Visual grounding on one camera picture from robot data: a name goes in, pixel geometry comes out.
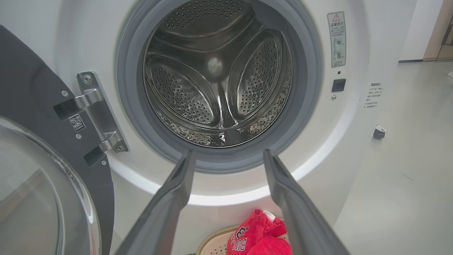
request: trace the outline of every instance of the floor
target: floor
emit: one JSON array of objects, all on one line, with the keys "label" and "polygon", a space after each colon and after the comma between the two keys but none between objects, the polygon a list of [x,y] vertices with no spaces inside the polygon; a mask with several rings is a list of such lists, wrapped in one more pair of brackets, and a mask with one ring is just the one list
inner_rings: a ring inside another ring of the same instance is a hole
[{"label": "floor", "polygon": [[453,254],[452,62],[399,64],[335,231],[352,255]]}]

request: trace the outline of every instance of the warning triangle symbol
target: warning triangle symbol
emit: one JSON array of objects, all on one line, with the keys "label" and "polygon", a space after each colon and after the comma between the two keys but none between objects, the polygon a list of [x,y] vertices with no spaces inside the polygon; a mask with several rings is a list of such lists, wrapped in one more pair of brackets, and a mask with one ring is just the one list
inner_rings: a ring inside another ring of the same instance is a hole
[{"label": "warning triangle symbol", "polygon": [[340,17],[338,16],[338,14],[335,14],[335,18],[333,18],[332,22],[337,22],[337,21],[340,21]]}]

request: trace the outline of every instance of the gray rubber seal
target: gray rubber seal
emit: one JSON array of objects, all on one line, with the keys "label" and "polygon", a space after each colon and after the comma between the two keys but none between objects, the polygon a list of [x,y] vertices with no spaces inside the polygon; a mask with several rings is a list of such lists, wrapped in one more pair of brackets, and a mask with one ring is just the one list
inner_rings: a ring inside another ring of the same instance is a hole
[{"label": "gray rubber seal", "polygon": [[298,0],[260,1],[289,23],[284,33],[293,57],[293,85],[286,107],[275,123],[250,142],[230,148],[206,148],[179,138],[161,123],[146,96],[142,58],[149,36],[168,13],[186,1],[144,0],[131,15],[119,44],[118,90],[136,131],[166,159],[176,163],[192,149],[197,155],[196,170],[199,172],[245,171],[263,164],[264,149],[282,152],[309,120],[322,81],[321,49],[315,26]]}]

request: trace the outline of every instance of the door glass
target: door glass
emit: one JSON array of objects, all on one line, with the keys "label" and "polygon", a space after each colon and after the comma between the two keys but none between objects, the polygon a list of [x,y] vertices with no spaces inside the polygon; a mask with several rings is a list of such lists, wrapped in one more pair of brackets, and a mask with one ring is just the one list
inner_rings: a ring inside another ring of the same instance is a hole
[{"label": "door glass", "polygon": [[83,182],[32,133],[0,117],[0,254],[98,254]]}]

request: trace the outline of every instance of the red cloth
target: red cloth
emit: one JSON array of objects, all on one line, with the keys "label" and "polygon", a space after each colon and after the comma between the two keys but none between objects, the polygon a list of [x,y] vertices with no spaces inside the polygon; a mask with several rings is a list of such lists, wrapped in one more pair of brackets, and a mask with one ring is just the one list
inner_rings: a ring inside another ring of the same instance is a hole
[{"label": "red cloth", "polygon": [[284,222],[255,209],[228,239],[226,255],[291,255],[290,245],[277,238],[286,234]]}]

